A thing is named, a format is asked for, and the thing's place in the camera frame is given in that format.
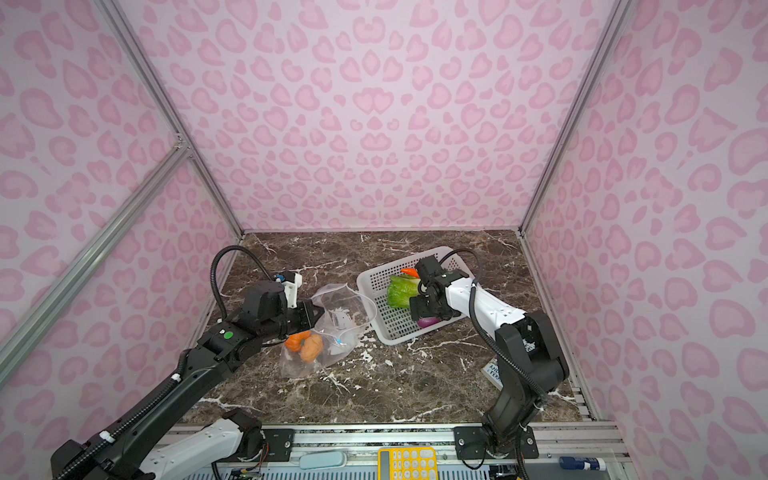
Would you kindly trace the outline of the purple onion toy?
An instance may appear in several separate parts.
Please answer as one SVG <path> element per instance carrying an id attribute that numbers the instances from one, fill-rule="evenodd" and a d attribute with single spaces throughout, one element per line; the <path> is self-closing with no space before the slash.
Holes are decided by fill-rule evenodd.
<path id="1" fill-rule="evenodd" d="M 439 318 L 436 318 L 436 317 L 420 318 L 420 319 L 417 320 L 417 325 L 420 328 L 428 328 L 428 327 L 430 327 L 432 325 L 435 325 L 435 324 L 438 324 L 440 322 L 441 322 L 441 320 Z"/>

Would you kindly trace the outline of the brown potato toy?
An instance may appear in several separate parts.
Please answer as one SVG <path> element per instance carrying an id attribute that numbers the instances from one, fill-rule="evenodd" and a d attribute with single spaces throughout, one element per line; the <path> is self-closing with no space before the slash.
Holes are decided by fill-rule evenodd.
<path id="1" fill-rule="evenodd" d="M 310 334 L 302 342 L 299 356 L 305 363 L 314 362 L 324 350 L 324 341 L 321 335 Z"/>

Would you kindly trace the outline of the clear zip top bag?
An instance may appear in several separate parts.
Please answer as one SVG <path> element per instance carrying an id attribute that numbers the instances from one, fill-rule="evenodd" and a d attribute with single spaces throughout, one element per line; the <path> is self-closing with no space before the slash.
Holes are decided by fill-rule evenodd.
<path id="1" fill-rule="evenodd" d="M 363 334 L 378 313 L 375 303 L 346 284 L 329 284 L 320 288 L 312 302 L 324 308 L 324 315 L 311 331 L 321 335 L 324 350 L 312 363 L 301 360 L 299 352 L 282 345 L 280 374 L 289 379 L 308 377 L 345 359 L 359 344 Z"/>

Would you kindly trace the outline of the orange pumpkin toy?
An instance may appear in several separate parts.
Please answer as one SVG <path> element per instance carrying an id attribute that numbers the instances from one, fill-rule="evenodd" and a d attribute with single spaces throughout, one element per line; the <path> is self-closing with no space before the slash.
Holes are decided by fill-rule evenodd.
<path id="1" fill-rule="evenodd" d="M 304 342 L 312 335 L 311 331 L 304 331 L 289 336 L 283 343 L 283 345 L 292 352 L 298 353 Z"/>

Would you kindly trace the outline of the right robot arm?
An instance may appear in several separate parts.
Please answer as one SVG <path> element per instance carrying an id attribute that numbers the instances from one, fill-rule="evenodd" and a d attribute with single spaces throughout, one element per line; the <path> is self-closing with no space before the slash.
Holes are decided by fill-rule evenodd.
<path id="1" fill-rule="evenodd" d="M 450 320 L 466 316 L 495 354 L 501 392 L 481 426 L 455 432 L 457 457 L 539 456 L 530 423 L 543 411 L 549 393 L 569 377 L 569 367 L 550 318 L 515 308 L 461 270 L 426 257 L 416 263 L 419 293 L 409 300 L 413 319 Z"/>

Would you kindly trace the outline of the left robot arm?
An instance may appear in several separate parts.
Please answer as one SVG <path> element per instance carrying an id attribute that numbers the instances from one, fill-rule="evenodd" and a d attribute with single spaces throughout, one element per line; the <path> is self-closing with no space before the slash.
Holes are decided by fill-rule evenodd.
<path id="1" fill-rule="evenodd" d="M 211 326 L 148 395 L 101 432 L 66 441 L 51 457 L 55 479 L 134 479 L 161 438 L 198 400 L 273 341 L 311 330 L 325 313 L 310 300 L 289 305 L 286 285 L 258 281 L 242 306 Z"/>

